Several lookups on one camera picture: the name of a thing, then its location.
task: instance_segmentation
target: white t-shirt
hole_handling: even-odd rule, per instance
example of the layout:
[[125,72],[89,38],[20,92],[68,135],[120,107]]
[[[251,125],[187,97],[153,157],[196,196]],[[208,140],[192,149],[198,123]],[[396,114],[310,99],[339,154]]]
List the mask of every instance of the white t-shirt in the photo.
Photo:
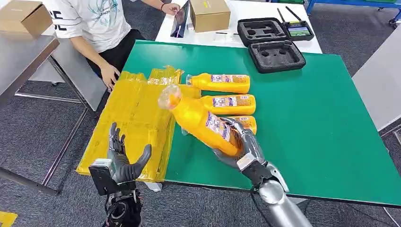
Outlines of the white t-shirt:
[[114,48],[129,33],[122,0],[43,0],[59,38],[83,36],[97,52]]

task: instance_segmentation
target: controller screen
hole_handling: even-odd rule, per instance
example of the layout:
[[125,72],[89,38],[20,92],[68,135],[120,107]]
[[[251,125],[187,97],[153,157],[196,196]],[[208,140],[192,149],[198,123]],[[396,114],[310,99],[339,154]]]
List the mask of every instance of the controller screen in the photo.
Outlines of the controller screen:
[[311,35],[307,27],[289,27],[288,32],[292,37]]

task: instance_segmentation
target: robotic thumb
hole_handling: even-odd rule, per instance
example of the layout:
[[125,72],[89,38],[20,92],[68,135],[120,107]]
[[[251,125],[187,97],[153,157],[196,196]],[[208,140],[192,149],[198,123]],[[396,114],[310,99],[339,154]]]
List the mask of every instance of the robotic thumb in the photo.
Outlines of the robotic thumb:
[[150,156],[152,156],[152,145],[147,144],[143,149],[142,155],[138,158],[138,161],[134,164],[136,177],[140,175],[143,168],[148,163]]

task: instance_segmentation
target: robotic arm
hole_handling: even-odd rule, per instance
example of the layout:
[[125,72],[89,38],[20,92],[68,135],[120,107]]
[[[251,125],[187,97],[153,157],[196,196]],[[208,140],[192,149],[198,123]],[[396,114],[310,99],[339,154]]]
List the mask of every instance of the robotic arm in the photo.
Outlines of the robotic arm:
[[218,159],[238,168],[242,174],[251,180],[263,201],[268,204],[277,226],[312,227],[298,206],[287,197],[286,192],[289,190],[284,178],[272,163],[264,159],[262,149],[252,131],[244,129],[240,123],[231,118],[222,117],[221,119],[238,131],[244,151],[238,159],[228,157],[220,150],[213,149]]
[[138,161],[130,164],[125,153],[124,139],[125,135],[120,137],[120,129],[113,123],[110,127],[107,158],[98,158],[89,166],[99,195],[107,195],[104,227],[138,227],[142,221],[142,204],[135,179],[149,161],[152,147],[146,145]]

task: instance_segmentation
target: yellow bottle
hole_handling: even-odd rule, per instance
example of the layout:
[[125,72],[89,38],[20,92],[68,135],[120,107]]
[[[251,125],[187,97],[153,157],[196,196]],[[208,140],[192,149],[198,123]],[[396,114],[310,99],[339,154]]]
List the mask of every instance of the yellow bottle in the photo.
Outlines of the yellow bottle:
[[216,75],[201,73],[198,76],[188,75],[186,84],[206,91],[224,91],[246,94],[251,86],[248,75]]
[[253,95],[204,96],[200,100],[213,114],[251,115],[256,109]]
[[177,85],[168,85],[160,94],[159,106],[169,109],[177,123],[211,148],[237,157],[242,151],[238,133],[206,109],[200,99],[182,96]]
[[255,135],[258,127],[256,126],[256,120],[252,116],[230,116],[229,118],[233,118],[234,120],[241,123],[241,125],[246,128],[250,129]]

